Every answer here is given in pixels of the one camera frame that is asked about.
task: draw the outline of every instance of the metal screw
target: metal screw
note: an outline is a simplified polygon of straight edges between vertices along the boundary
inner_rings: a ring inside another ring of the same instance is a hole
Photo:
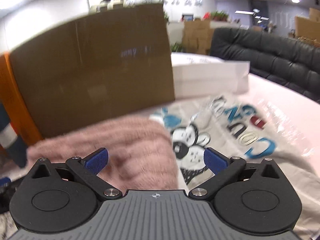
[[[120,191],[117,190],[116,188],[108,188],[103,193],[104,193],[104,195],[106,195],[108,197],[115,197],[120,194]]]
[[[191,193],[197,197],[202,197],[207,195],[208,192],[204,188],[195,188],[191,191]]]

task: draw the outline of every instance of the cartoon nose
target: cartoon nose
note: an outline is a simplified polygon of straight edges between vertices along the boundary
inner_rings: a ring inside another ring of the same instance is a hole
[[[174,142],[172,149],[179,160],[186,156],[189,151],[189,147],[182,142]]]

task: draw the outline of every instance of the sofa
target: sofa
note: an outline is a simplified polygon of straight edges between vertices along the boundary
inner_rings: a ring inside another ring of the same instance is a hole
[[[250,73],[320,103],[320,48],[269,33],[218,28],[210,56],[250,61]]]

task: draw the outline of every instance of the gray ribbed panel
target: gray ribbed panel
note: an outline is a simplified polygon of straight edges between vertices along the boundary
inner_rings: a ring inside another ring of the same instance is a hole
[[[184,191],[129,191],[106,201],[86,224],[64,233],[38,235],[19,230],[10,240],[298,240],[291,232],[250,236],[229,228],[208,203]]]

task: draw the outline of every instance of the pink fluffy cloth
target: pink fluffy cloth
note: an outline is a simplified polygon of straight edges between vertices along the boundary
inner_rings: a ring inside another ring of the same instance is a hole
[[[72,156],[85,157],[105,147],[108,165],[99,177],[123,193],[127,189],[178,188],[178,168],[170,134],[152,120],[127,116],[103,121],[28,148],[28,167],[41,157],[62,163]]]

